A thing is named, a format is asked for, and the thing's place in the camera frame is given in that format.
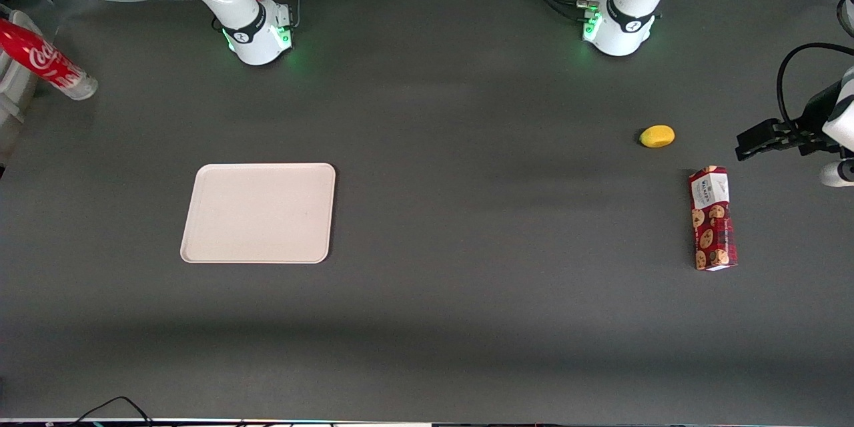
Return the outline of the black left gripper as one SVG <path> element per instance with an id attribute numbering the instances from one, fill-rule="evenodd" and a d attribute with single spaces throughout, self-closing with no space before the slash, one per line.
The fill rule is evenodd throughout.
<path id="1" fill-rule="evenodd" d="M 810 98 L 802 114 L 793 120 L 796 131 L 784 121 L 766 119 L 747 132 L 738 134 L 736 159 L 745 161 L 766 151 L 782 151 L 794 147 L 798 147 L 800 155 L 811 155 L 818 151 L 842 155 L 843 148 L 839 142 L 823 132 L 823 126 L 829 120 L 840 92 L 841 81 L 836 81 Z"/>

